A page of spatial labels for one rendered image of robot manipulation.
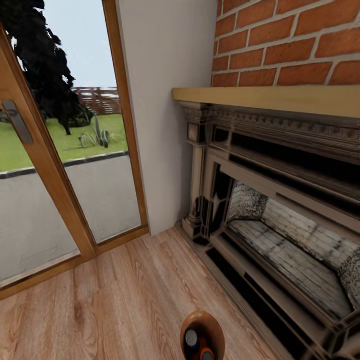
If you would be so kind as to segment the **trash can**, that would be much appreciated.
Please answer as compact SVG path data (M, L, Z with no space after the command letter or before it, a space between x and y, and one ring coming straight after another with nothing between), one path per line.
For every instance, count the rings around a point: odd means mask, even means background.
M202 314L202 316L191 316L195 314ZM226 342L223 330L219 322L208 312L203 310L197 310L190 313L182 323L180 330L180 347L182 355L185 360L190 360L191 352L187 348L186 333L188 330L193 329L199 335L204 336L208 340L208 347L213 351L214 360L223 360L226 351ZM202 347L202 348L204 348ZM201 348L201 350L202 350ZM200 350L200 349L199 349ZM201 352L200 350L200 352Z

